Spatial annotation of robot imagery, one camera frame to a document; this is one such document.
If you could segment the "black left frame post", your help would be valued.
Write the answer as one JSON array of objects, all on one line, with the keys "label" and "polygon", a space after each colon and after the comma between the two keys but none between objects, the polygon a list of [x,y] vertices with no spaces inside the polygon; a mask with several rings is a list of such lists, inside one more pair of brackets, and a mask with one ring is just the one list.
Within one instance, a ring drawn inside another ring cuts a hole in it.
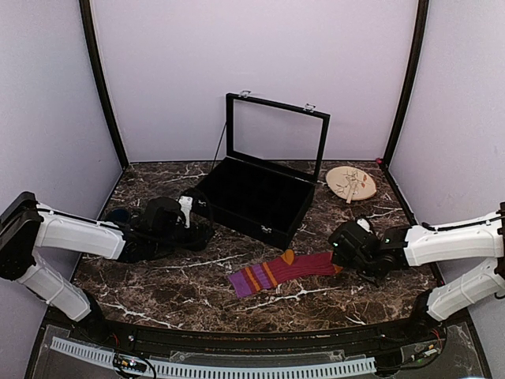
[{"label": "black left frame post", "polygon": [[81,23],[84,30],[84,38],[88,50],[88,57],[92,68],[95,87],[98,93],[99,102],[102,107],[103,116],[106,121],[107,130],[112,141],[115,154],[122,170],[129,166],[129,160],[120,135],[118,124],[114,116],[114,110],[107,88],[106,78],[99,53],[99,45],[92,16],[92,3],[89,0],[79,0]]}]

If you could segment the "dark blue enamel mug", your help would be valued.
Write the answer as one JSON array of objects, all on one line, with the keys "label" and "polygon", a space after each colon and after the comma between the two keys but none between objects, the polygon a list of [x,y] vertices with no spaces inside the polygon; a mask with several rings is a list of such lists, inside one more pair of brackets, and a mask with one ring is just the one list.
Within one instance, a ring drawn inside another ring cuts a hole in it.
[{"label": "dark blue enamel mug", "polygon": [[131,225],[133,221],[139,216],[137,212],[131,212],[125,208],[116,208],[109,211],[104,220],[107,222],[112,222],[117,225],[119,224],[128,224]]}]

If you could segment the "black frame post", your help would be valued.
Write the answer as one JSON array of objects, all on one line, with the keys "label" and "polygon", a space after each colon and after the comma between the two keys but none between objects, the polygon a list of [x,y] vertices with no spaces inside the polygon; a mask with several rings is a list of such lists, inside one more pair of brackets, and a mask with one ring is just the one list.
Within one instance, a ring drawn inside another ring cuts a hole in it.
[{"label": "black frame post", "polygon": [[118,124],[114,116],[114,110],[107,88],[106,78],[99,53],[99,45],[92,16],[92,3],[89,0],[79,0],[81,23],[84,30],[84,38],[88,50],[88,57],[92,68],[95,87],[98,93],[99,102],[102,107],[103,116],[106,121],[107,130],[112,141],[115,154],[122,170],[129,166],[129,160],[120,135]]},{"label": "black frame post", "polygon": [[425,37],[425,29],[428,20],[429,0],[417,1],[417,12],[415,17],[413,38],[410,46],[410,53],[407,61],[405,77],[402,91],[398,100],[395,118],[391,127],[391,132],[382,158],[384,170],[388,170],[393,160],[395,150],[398,146],[402,127],[406,119],[406,113],[410,104],[413,86],[417,75],[417,68],[421,58],[421,51]]}]

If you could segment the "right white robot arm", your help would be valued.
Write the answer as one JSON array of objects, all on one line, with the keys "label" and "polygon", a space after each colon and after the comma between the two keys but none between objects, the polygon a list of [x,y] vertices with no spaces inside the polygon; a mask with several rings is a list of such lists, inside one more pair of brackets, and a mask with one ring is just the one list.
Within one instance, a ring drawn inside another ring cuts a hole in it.
[{"label": "right white robot arm", "polygon": [[392,271],[439,261],[482,258],[456,280],[417,296],[402,334],[418,343],[433,326],[490,295],[504,297],[504,209],[456,223],[392,227],[382,238],[367,219],[347,221],[328,239],[332,261],[371,282]]}]

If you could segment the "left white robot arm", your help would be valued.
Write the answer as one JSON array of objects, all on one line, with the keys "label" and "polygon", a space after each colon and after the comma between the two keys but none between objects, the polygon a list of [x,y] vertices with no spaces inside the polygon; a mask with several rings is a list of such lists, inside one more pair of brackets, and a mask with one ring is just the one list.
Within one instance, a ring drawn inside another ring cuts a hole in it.
[{"label": "left white robot arm", "polygon": [[38,202],[34,193],[23,192],[1,214],[1,277],[26,286],[80,324],[94,344],[104,344],[111,338],[111,327],[102,320],[99,305],[37,250],[69,250],[127,264],[155,261],[175,249],[201,251],[214,234],[213,222],[194,223],[190,217],[193,207],[205,202],[202,193],[192,191],[178,199],[151,199],[142,212],[118,208],[104,220],[90,220],[60,212]]}]

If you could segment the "purple orange striped sock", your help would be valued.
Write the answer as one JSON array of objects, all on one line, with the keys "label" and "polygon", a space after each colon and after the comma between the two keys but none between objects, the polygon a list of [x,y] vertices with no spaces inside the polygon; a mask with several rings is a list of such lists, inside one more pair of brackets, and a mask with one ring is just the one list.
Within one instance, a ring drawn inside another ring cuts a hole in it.
[{"label": "purple orange striped sock", "polygon": [[244,298],[290,280],[339,274],[343,267],[334,264],[331,259],[331,252],[297,255],[293,250],[286,250],[272,261],[242,268],[228,276],[228,280],[237,297]]}]

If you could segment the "black right frame post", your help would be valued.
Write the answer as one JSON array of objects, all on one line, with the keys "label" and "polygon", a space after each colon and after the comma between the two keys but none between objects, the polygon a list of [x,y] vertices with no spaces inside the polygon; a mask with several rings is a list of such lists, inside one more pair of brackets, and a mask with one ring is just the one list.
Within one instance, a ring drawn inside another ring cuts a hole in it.
[{"label": "black right frame post", "polygon": [[428,20],[429,0],[417,1],[417,12],[415,17],[413,38],[410,46],[410,53],[407,61],[405,77],[402,91],[398,100],[395,118],[391,127],[391,132],[382,158],[384,170],[388,170],[393,160],[395,150],[398,146],[402,127],[406,119],[406,113],[410,104],[413,86],[417,75],[417,68],[421,58],[421,51],[425,37],[425,29]]}]

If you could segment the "black display case box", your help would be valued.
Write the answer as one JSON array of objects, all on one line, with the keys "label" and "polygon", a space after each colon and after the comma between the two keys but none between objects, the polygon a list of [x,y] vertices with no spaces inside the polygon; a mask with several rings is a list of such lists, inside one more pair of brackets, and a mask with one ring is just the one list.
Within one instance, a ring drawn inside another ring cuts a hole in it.
[{"label": "black display case box", "polygon": [[225,103],[226,155],[196,188],[216,223],[284,250],[312,203],[331,116],[247,92]]}]

